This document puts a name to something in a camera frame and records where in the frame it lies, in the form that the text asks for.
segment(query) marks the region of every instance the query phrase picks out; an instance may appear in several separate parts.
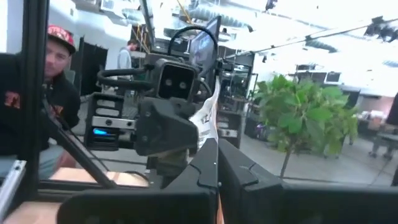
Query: floor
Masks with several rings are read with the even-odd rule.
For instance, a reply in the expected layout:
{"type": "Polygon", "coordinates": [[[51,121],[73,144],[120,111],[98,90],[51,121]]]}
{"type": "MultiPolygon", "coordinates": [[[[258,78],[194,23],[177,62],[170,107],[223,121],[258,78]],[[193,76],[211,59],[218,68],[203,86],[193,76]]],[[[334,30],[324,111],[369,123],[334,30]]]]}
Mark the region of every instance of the floor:
{"type": "MultiPolygon", "coordinates": [[[[86,108],[87,105],[83,103],[80,113],[81,123],[73,129],[77,134],[84,133],[86,108]]],[[[126,108],[125,116],[130,116],[135,112],[133,108],[126,108]]],[[[325,159],[308,154],[292,155],[287,165],[285,177],[312,179],[312,181],[290,179],[286,179],[286,181],[306,184],[388,186],[391,184],[392,176],[398,166],[398,158],[394,156],[390,162],[385,161],[381,156],[370,158],[368,152],[371,148],[371,142],[356,139],[352,146],[344,145],[343,153],[339,159],[334,157],[325,159]]],[[[283,152],[270,149],[265,142],[251,139],[246,135],[242,136],[241,150],[269,172],[279,175],[285,157],[283,152]]],[[[380,148],[379,155],[382,155],[385,150],[385,148],[380,148]]],[[[106,159],[107,161],[104,163],[111,171],[136,170],[144,172],[145,170],[144,165],[131,164],[131,162],[146,162],[146,157],[138,156],[134,150],[120,149],[116,152],[95,152],[95,155],[100,159],[106,159]]]]}

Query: green plant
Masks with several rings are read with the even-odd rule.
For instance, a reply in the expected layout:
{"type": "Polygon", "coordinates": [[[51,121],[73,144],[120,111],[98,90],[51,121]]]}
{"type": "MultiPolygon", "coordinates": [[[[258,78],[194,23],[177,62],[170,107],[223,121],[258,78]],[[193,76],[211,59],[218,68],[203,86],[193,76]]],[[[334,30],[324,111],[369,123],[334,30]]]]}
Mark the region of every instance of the green plant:
{"type": "Polygon", "coordinates": [[[261,121],[275,127],[269,140],[286,151],[281,177],[292,152],[327,147],[329,153],[339,153],[342,138],[357,136],[356,108],[345,108],[348,97],[337,86],[322,88],[311,80],[292,82],[283,75],[257,85],[261,121]]]}

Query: computer screen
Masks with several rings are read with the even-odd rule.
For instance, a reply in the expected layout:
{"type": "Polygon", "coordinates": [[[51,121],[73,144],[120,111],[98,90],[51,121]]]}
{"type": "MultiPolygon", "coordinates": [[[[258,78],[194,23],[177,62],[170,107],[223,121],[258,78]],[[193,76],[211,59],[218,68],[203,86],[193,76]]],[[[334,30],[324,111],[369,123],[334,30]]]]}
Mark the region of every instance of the computer screen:
{"type": "MultiPolygon", "coordinates": [[[[212,19],[206,26],[208,30],[218,40],[218,34],[220,33],[221,17],[217,16],[212,19]]],[[[191,40],[190,44],[190,62],[192,65],[201,67],[206,70],[214,61],[213,58],[214,45],[211,37],[205,33],[200,32],[194,39],[191,40]]]]}

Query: black hoodie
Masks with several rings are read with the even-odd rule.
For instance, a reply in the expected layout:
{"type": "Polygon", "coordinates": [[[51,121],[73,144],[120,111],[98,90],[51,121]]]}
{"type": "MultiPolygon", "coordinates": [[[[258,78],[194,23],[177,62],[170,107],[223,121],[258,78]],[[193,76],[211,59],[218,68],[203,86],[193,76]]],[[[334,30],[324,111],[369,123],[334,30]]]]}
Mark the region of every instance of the black hoodie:
{"type": "MultiPolygon", "coordinates": [[[[19,109],[19,93],[21,90],[21,76],[19,73],[18,57],[15,55],[0,56],[0,156],[15,155],[18,152],[18,120],[21,117],[19,109]]],[[[72,83],[63,73],[52,80],[53,90],[49,100],[53,108],[69,125],[76,126],[79,122],[80,96],[72,83]]],[[[49,147],[49,133],[42,132],[42,149],[49,147]]]]}

